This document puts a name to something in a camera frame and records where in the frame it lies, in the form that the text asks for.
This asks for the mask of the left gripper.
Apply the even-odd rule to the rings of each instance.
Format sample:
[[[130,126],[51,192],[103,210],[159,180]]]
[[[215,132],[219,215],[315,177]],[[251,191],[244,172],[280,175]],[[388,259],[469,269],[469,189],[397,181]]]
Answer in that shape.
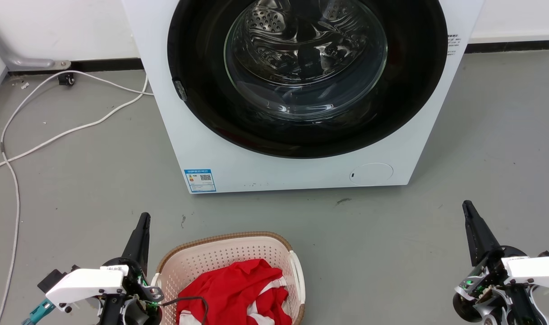
[[[71,272],[49,273],[38,284],[45,300],[37,307],[37,320],[56,309],[70,313],[77,302],[88,301],[98,310],[99,325],[160,325],[164,294],[146,279],[150,222],[149,213],[140,215],[121,258],[100,268],[74,265]]]

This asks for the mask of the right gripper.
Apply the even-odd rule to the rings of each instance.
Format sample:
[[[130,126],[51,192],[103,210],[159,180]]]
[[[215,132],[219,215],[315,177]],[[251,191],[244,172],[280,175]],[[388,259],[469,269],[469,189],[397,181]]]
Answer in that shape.
[[[549,252],[530,257],[501,246],[472,201],[463,201],[462,210],[474,268],[454,289],[456,314],[482,325],[549,325],[535,297],[541,288],[549,291]]]

